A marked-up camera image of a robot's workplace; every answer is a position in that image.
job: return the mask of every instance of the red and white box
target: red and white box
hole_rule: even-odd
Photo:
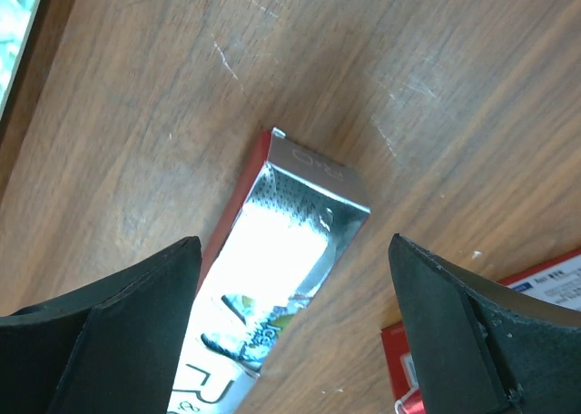
[[[541,301],[581,311],[581,249],[509,276],[502,285]],[[399,322],[381,332],[398,414],[426,414],[408,339]]]

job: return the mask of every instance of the black plastic part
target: black plastic part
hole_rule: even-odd
[[[197,238],[0,319],[3,412],[167,410],[201,265]]]
[[[389,263],[428,414],[581,412],[581,313],[398,235]]]

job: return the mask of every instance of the red side of box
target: red side of box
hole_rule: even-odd
[[[526,269],[520,273],[517,273],[516,275],[509,276],[499,283],[503,285],[510,285],[514,282],[519,282],[524,278],[528,278],[535,273],[539,273],[540,271],[556,266],[557,264],[570,260],[580,254],[581,249],[571,251],[553,260],[549,260],[538,264],[537,266],[531,267],[530,269]],[[386,360],[388,361],[388,370],[389,376],[391,378],[393,396],[396,400],[399,400],[411,390],[403,363],[401,361],[401,358],[409,353],[408,338],[406,337],[403,323],[400,321],[382,330],[381,341],[383,343]]]
[[[246,163],[246,167],[236,183],[234,192],[228,200],[228,203],[222,212],[222,216],[208,241],[208,245],[202,253],[202,268],[200,270],[198,290],[202,286],[203,280],[208,274],[208,271],[210,271],[211,266],[216,261],[224,242],[230,234],[232,225],[238,218],[238,213],[240,212],[242,205],[246,201],[252,186],[256,182],[256,178],[258,177],[262,166],[266,163],[269,149],[271,148],[271,138],[271,132],[262,131],[261,137],[254,146],[251,157]]]

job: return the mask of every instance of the rectangular box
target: rectangular box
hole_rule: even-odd
[[[354,171],[263,132],[203,252],[168,412],[234,412],[369,213]]]
[[[581,249],[505,278],[507,287],[539,299],[581,311]],[[403,323],[381,332],[398,414],[425,414]]]

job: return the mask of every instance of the wooden table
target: wooden table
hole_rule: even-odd
[[[494,279],[578,246],[580,97],[581,0],[76,0],[0,207],[0,313],[206,242],[276,125],[373,213],[240,413],[391,413],[391,235]]]

